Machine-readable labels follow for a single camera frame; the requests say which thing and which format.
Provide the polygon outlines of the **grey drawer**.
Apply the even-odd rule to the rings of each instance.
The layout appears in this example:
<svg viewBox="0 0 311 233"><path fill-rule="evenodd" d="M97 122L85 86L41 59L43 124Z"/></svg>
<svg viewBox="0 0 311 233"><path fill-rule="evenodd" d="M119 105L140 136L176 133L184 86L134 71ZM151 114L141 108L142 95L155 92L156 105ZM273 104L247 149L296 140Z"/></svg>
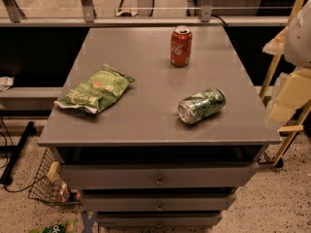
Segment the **grey drawer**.
<svg viewBox="0 0 311 233"><path fill-rule="evenodd" d="M62 165L61 177L77 189L158 189L243 186L259 165Z"/></svg>
<svg viewBox="0 0 311 233"><path fill-rule="evenodd" d="M222 216L216 213L124 213L96 214L96 221L103 226L119 227L170 227L170 226L211 226Z"/></svg>
<svg viewBox="0 0 311 233"><path fill-rule="evenodd" d="M235 201L234 194L98 194L83 195L93 212L222 211Z"/></svg>

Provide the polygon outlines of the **middle grey drawer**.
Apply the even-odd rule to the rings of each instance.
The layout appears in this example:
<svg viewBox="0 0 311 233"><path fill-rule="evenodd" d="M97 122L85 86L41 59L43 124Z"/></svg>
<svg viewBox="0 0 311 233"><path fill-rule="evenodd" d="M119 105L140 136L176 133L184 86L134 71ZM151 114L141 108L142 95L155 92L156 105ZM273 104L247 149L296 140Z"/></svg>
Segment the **middle grey drawer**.
<svg viewBox="0 0 311 233"><path fill-rule="evenodd" d="M234 194L98 194L83 195L93 212L222 211L235 201Z"/></svg>

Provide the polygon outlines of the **green jalapeno chip bag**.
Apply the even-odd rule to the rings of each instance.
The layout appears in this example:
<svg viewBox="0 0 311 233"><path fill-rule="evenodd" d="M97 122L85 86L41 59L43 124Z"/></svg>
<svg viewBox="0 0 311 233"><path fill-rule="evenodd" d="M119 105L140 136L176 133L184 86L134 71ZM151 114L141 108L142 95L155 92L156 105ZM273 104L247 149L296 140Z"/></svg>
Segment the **green jalapeno chip bag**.
<svg viewBox="0 0 311 233"><path fill-rule="evenodd" d="M134 81L134 78L104 64L54 104L61 109L77 109L97 115L114 105Z"/></svg>

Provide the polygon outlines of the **top grey drawer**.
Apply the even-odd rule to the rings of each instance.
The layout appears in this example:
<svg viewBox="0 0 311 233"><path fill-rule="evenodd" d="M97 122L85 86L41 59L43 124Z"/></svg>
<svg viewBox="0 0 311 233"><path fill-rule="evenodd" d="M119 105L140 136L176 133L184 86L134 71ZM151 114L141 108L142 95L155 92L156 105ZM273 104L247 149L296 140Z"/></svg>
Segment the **top grey drawer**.
<svg viewBox="0 0 311 233"><path fill-rule="evenodd" d="M259 165L62 165L61 177L77 189L158 189L243 186Z"/></svg>

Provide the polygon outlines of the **red cola can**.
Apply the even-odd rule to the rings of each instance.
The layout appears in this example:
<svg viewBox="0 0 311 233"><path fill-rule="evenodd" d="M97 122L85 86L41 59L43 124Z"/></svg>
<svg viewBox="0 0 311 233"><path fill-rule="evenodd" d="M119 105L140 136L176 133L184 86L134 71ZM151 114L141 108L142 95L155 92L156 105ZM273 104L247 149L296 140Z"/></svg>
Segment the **red cola can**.
<svg viewBox="0 0 311 233"><path fill-rule="evenodd" d="M177 67L189 64L191 52L191 30L185 25L177 26L171 35L171 63Z"/></svg>

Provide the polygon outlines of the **green bag on floor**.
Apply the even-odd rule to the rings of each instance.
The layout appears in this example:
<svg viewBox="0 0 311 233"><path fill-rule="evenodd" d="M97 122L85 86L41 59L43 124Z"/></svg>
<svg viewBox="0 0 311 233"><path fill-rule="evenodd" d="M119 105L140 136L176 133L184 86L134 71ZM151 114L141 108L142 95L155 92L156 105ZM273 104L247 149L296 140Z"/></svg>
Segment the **green bag on floor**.
<svg viewBox="0 0 311 233"><path fill-rule="evenodd" d="M74 233L75 222L68 220L51 226L32 229L28 233Z"/></svg>

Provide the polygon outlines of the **black stand leg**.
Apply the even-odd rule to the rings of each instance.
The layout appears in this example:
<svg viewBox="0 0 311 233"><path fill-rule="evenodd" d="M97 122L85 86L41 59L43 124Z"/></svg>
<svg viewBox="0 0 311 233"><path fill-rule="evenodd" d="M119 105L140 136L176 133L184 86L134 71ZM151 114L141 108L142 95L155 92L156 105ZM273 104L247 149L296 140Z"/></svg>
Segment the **black stand leg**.
<svg viewBox="0 0 311 233"><path fill-rule="evenodd" d="M5 169L0 177L0 184L10 185L13 181L11 173L14 169L15 164L19 158L19 155L27 141L27 138L34 134L36 129L34 128L34 122L29 121L21 134L21 137L16 145L3 146L1 148L2 153L6 153L8 156L8 163L5 165Z"/></svg>

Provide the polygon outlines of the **green soda can lying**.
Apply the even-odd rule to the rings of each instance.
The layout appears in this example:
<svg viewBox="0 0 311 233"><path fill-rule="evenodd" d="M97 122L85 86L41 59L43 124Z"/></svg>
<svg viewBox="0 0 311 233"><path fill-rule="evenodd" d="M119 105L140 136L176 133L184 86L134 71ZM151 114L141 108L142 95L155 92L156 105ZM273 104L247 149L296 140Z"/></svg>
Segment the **green soda can lying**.
<svg viewBox="0 0 311 233"><path fill-rule="evenodd" d="M225 94L220 89L208 88L180 101L178 115L182 122L195 124L218 113L225 103Z"/></svg>

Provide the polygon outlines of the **grey drawer cabinet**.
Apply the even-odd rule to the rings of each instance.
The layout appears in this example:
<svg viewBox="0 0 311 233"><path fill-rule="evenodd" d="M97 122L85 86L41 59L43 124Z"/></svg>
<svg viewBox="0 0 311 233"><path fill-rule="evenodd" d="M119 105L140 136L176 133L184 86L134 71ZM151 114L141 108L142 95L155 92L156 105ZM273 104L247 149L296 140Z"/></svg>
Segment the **grey drawer cabinet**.
<svg viewBox="0 0 311 233"><path fill-rule="evenodd" d="M252 163L279 142L265 108L220 26L192 31L190 63L170 62L168 27L91 29L67 81L74 87L104 64L135 79L121 99L96 116L54 108L39 143L62 165L189 165ZM225 106L195 124L182 122L178 104L208 88ZM234 194L235 187L77 189L98 194Z"/></svg>

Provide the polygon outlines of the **metal glass railing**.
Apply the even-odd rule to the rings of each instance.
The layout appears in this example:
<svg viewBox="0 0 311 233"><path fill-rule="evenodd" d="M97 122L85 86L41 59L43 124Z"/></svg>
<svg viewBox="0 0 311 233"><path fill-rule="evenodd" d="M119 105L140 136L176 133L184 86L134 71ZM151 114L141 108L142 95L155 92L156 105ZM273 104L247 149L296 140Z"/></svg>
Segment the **metal glass railing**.
<svg viewBox="0 0 311 233"><path fill-rule="evenodd" d="M0 25L105 27L111 25L282 26L284 7L263 0L0 0Z"/></svg>

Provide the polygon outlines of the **yellow foam block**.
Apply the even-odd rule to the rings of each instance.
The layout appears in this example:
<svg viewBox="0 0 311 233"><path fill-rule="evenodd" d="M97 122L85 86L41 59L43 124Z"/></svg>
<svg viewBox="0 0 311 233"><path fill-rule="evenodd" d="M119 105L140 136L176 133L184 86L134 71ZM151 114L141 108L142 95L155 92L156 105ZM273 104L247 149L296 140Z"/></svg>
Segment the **yellow foam block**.
<svg viewBox="0 0 311 233"><path fill-rule="evenodd" d="M281 73L272 88L267 118L286 123L311 99L311 69L296 67L290 74Z"/></svg>

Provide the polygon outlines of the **bottom grey drawer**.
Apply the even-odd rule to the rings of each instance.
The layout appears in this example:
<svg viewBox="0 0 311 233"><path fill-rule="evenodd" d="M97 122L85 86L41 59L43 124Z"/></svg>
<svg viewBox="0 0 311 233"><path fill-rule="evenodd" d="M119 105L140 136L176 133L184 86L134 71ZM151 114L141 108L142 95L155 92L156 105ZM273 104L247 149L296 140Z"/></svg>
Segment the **bottom grey drawer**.
<svg viewBox="0 0 311 233"><path fill-rule="evenodd" d="M216 213L124 213L96 214L96 221L103 226L119 227L170 227L170 226L211 226L222 216Z"/></svg>

